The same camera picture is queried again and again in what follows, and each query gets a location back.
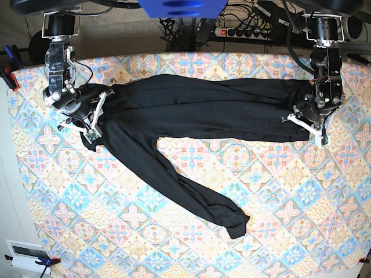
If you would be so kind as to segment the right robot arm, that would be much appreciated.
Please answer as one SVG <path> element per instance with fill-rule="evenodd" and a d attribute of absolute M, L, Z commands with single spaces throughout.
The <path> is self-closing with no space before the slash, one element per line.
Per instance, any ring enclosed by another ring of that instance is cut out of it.
<path fill-rule="evenodd" d="M 83 16 L 78 1 L 11 1 L 10 8 L 26 16 L 41 12 L 41 37 L 50 41 L 45 54 L 48 86 L 43 90 L 45 104 L 66 120 L 58 128 L 80 132 L 89 144 L 99 140 L 103 105 L 114 94 L 109 86 L 75 87 L 77 67 L 74 47 L 69 40 L 79 34 L 79 20 Z"/>

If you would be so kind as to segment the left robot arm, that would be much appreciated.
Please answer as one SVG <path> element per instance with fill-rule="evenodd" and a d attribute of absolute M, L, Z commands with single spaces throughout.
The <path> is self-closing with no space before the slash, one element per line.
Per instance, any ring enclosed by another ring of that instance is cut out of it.
<path fill-rule="evenodd" d="M 365 1 L 294 1 L 294 4 L 301 7 L 302 12 L 288 15 L 286 44 L 295 62 L 314 79 L 311 81 L 312 93 L 296 104 L 294 112 L 285 119 L 308 130 L 321 148 L 330 143 L 326 120 L 342 106 L 344 100 L 342 54 L 370 54 L 369 43 L 346 40 L 344 20 L 355 16 L 370 22 L 370 13 L 363 11 Z M 305 32 L 307 40 L 314 44 L 309 67 L 292 49 L 293 30 Z"/>

